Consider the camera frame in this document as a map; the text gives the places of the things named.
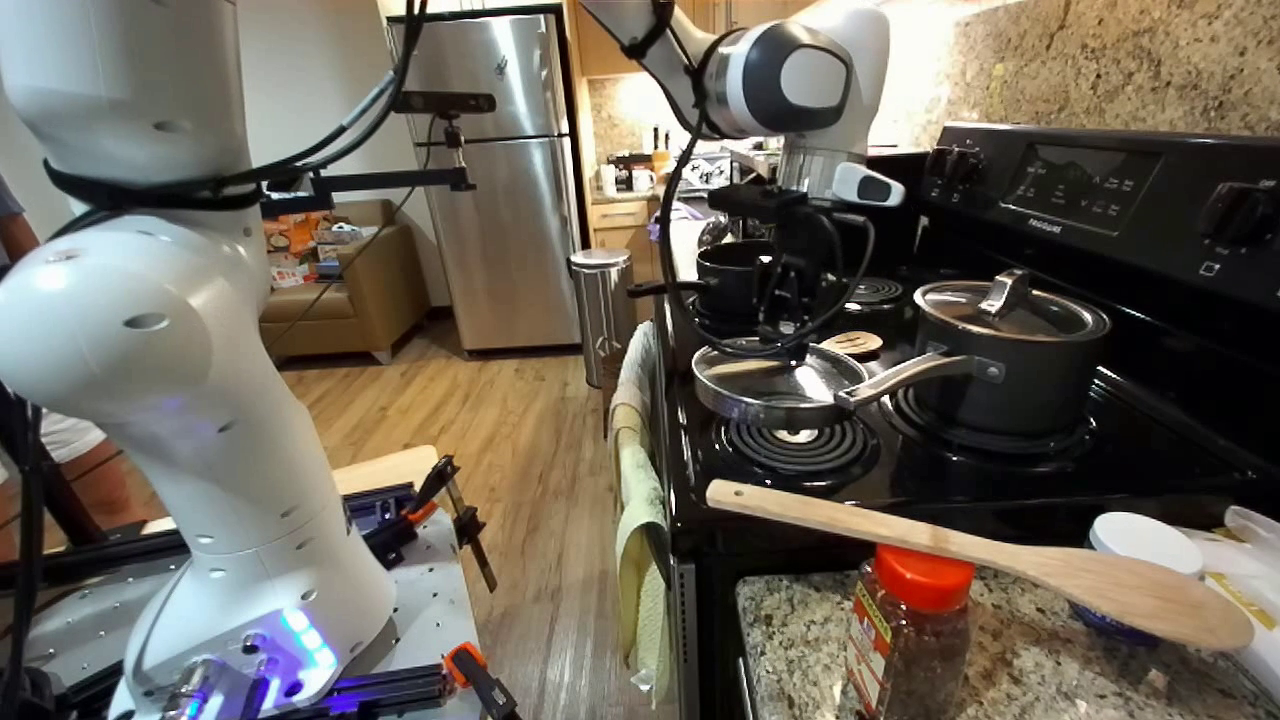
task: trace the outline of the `dish towel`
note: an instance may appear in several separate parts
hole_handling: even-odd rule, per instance
[[[646,421],[652,409],[658,327],[640,323],[612,390],[612,448],[620,520],[612,535],[617,558],[617,638],[632,681],[652,704],[671,693],[670,578],[661,573],[670,548],[670,504],[647,456]]]

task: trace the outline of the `wall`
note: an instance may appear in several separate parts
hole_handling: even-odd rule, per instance
[[[879,0],[892,58],[873,142],[931,148],[946,118],[1280,133],[1276,0]],[[595,156],[665,110],[647,74],[592,79]]]
[[[1276,0],[1021,0],[958,49],[959,118],[1280,133]]]

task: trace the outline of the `wooden floor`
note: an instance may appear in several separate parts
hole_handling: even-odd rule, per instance
[[[467,358],[427,323],[390,363],[284,363],[331,465],[436,444],[490,520],[502,592],[471,558],[480,644],[533,720],[652,713],[612,652],[612,488],[604,398],[577,352]]]

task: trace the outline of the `refrigerator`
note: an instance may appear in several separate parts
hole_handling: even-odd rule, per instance
[[[580,342],[569,256],[587,225],[563,49],[559,9],[508,9],[432,14],[412,52],[406,92],[495,101],[458,117],[478,190],[427,190],[464,352]],[[444,118],[412,110],[410,128],[422,160],[452,160]]]

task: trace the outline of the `granite countertop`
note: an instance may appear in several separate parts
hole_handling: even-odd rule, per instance
[[[735,607],[759,720],[858,716],[845,689],[849,588],[851,573],[740,578]],[[1229,656],[1104,638],[1074,618],[1064,594],[979,573],[959,716],[1280,720],[1280,704]]]

